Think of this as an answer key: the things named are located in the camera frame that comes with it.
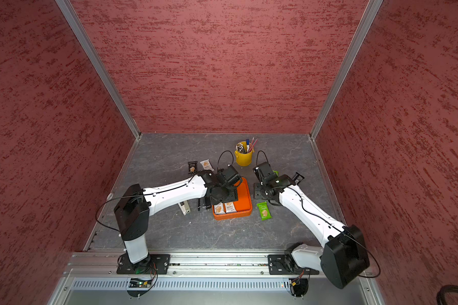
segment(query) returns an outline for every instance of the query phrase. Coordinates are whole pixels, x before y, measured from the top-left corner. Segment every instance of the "pen holder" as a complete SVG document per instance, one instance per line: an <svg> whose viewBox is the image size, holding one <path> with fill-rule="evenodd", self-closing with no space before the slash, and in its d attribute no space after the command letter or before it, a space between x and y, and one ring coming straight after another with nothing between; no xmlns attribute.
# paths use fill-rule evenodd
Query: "pen holder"
<svg viewBox="0 0 458 305"><path fill-rule="evenodd" d="M248 149L249 147L246 145L246 141L243 141L243 142L239 142L240 144L243 144L243 146ZM251 150L251 152L249 154L242 154L240 153L239 151L234 151L234 154L236 155L236 162L240 165L240 166L248 166L251 164L251 160L253 158L253 152L254 152L254 149Z"/></svg>

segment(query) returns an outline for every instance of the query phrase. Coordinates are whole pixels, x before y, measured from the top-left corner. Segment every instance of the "robotic arm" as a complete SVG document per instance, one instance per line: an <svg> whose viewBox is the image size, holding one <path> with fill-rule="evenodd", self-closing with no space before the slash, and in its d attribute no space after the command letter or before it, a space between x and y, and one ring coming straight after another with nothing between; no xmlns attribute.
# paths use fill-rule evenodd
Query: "robotic arm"
<svg viewBox="0 0 458 305"><path fill-rule="evenodd" d="M130 186L122 196L126 198L114 208L114 214L133 269L149 262L145 233L150 216L189 199L205 198L211 204L237 201L237 187L241 181L237 170L229 165L216 174L203 170L190 179L166 186L144 189L139 184Z"/></svg>
<svg viewBox="0 0 458 305"><path fill-rule="evenodd" d="M287 175L278 177L268 162L257 165L253 171L259 180L254 186L255 198L288 208L322 246L318 251L305 244L289 249L292 255L286 257L285 265L322 271L339 289L370 266L361 231L354 225L346 227L310 200L298 186L302 176L297 173L294 179Z"/></svg>
<svg viewBox="0 0 458 305"><path fill-rule="evenodd" d="M312 268L322 271L338 288L343 288L370 265L365 241L356 226L346 227L333 219L300 189L303 179L297 174L293 179L280 177L264 162L253 168L259 182L254 186L254 197L266 199L271 204L282 205L292 211L317 237L322 249L305 244L297 245L291 255L285 256L284 265L290 269ZM242 178L232 165L217 173L204 170L190 179L166 186L141 189L130 186L114 209L119 231L124 241L130 263L128 270L137 270L150 262L145 233L149 217L179 202L205 198L210 205L237 201L237 187Z"/></svg>

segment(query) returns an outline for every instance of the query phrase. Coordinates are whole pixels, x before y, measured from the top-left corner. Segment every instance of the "red textured wall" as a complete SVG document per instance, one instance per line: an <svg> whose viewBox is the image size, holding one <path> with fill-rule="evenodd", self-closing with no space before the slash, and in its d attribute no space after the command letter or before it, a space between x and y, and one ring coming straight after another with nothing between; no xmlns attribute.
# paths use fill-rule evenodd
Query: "red textured wall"
<svg viewBox="0 0 458 305"><path fill-rule="evenodd" d="M0 1L0 304L45 304L133 143L54 0Z"/></svg>
<svg viewBox="0 0 458 305"><path fill-rule="evenodd" d="M384 1L318 147L388 305L458 284L458 1Z"/></svg>
<svg viewBox="0 0 458 305"><path fill-rule="evenodd" d="M142 132L307 133L367 0L72 0Z"/></svg>

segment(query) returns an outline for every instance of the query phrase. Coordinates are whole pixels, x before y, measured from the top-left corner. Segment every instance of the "wire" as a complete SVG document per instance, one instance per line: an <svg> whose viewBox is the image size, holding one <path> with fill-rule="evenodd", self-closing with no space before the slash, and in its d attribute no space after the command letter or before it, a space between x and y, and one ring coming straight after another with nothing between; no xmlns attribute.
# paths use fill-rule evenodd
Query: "wire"
<svg viewBox="0 0 458 305"><path fill-rule="evenodd" d="M219 172L219 162L220 162L220 160L221 160L222 155L224 155L225 152L230 152L230 153L231 153L231 156L232 156L231 165L234 163L234 155L232 154L232 151L231 151L231 150L225 150L225 151L223 151L222 154L219 156L219 160L217 160L217 171L216 171L216 173Z"/></svg>
<svg viewBox="0 0 458 305"><path fill-rule="evenodd" d="M146 291L148 292L149 290L151 290L154 285L156 285L156 283L158 282L158 271L156 270L156 264L152 261L153 265L154 265L154 276L151 278L151 286L149 287L149 289Z"/></svg>
<svg viewBox="0 0 458 305"><path fill-rule="evenodd" d="M269 164L268 162L268 157L266 156L265 152L263 150L258 150L258 153L256 155L256 166L258 166L258 156L259 156L259 153L262 152L263 155L265 155L265 158L266 158L266 162Z"/></svg>
<svg viewBox="0 0 458 305"><path fill-rule="evenodd" d="M95 212L95 220L97 221L97 223L103 225L104 227L109 228L109 229L112 229L112 230L117 231L117 232L120 233L120 231L119 231L118 229L112 228L111 226L107 226L106 224L101 223L101 222L98 220L98 218L97 218L98 211L100 211L100 209L101 209L105 204L107 204L108 202L110 202L110 201L112 201L112 200L117 200L117 199L122 199L122 198L130 198L130 197L142 197L142 196L144 196L144 195L122 196L122 197L112 198L112 199L109 199L109 200L105 201L101 206L98 207L97 211Z"/></svg>
<svg viewBox="0 0 458 305"><path fill-rule="evenodd" d="M446 293L458 293L458 286L456 285L445 285L441 287L440 291L436 295L436 302L438 305L448 305L446 302Z"/></svg>
<svg viewBox="0 0 458 305"><path fill-rule="evenodd" d="M186 185L188 185L188 184L190 183L190 181L192 181L193 177L195 177L195 176L197 175L197 173L198 173L198 172L195 172L195 174L187 181L187 184L186 184Z"/></svg>
<svg viewBox="0 0 458 305"><path fill-rule="evenodd" d="M288 187L288 186L277 186L277 187L274 187L274 188L271 188L271 189L277 189L277 188L288 188L288 189L291 189L292 191L294 191L299 197L300 197L300 203L302 204L302 210L304 210L305 212L311 214L312 216L316 216L320 219L322 219L325 223L327 223L329 226L333 227L336 231L338 231L339 233L342 233L344 236L346 236L347 238L351 239L352 241L356 242L357 245L359 245L360 247L362 247L363 249L366 250L367 253L369 253L371 255L371 257L373 258L373 260L375 261L375 263L377 264L377 267L379 269L379 272L377 275L373 275L373 276L364 276L364 275L359 275L359 277L362 277L362 278L366 278L366 279L374 279L374 278L377 278L379 277L379 275L381 274L381 268L380 268L380 264L378 262L378 260L375 258L375 256L373 255L373 253L370 252L370 250L368 250L365 246L363 246L360 242L358 242L357 240L355 240L353 237L349 236L349 235L346 235L344 233L344 231L341 231L339 230L338 228L336 228L334 225L332 225L330 222L328 222L327 220L325 220L323 217L319 216L319 215L316 215L314 213L311 213L309 211L307 211L305 208L304 208L304 199L302 198L302 196L300 196L300 194L294 190L293 188L291 187Z"/></svg>
<svg viewBox="0 0 458 305"><path fill-rule="evenodd" d="M304 268L302 268L302 273L300 273L300 275L298 276L298 278L292 280L292 282L297 282L297 285L300 284L300 279L302 278L302 275L304 275Z"/></svg>

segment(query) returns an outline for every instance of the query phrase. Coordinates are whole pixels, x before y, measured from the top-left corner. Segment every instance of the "green snack package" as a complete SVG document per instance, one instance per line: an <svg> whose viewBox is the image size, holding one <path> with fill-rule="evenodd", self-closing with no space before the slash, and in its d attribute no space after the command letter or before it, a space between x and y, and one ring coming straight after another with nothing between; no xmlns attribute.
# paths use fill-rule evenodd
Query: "green snack package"
<svg viewBox="0 0 458 305"><path fill-rule="evenodd" d="M262 203L258 203L257 206L260 209L261 220L266 220L266 219L271 218L266 201Z"/></svg>

